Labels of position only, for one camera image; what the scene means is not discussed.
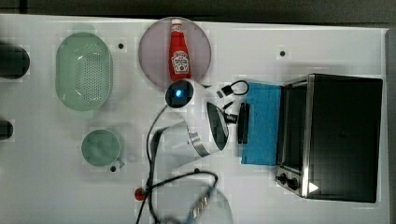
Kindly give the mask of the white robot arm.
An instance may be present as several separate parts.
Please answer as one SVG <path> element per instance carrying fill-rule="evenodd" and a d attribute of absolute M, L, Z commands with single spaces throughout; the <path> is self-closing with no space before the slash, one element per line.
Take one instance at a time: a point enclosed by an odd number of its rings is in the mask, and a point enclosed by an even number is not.
<path fill-rule="evenodd" d="M 181 173 L 189 163 L 216 155 L 229 141 L 217 96 L 191 79 L 172 83 L 166 111 L 180 121 L 157 130 L 148 141 L 148 210 L 153 224 L 234 224 L 232 208 L 218 190 L 219 175 L 203 168 Z"/>

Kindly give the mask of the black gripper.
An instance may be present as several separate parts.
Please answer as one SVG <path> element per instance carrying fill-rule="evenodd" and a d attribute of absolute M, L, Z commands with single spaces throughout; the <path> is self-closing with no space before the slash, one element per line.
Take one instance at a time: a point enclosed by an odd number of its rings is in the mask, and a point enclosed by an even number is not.
<path fill-rule="evenodd" d="M 224 86 L 215 91 L 216 104 L 220 109 L 225 121 L 227 123 L 236 124 L 238 116 L 233 114 L 230 109 L 234 105 L 234 91 L 230 85 Z"/>

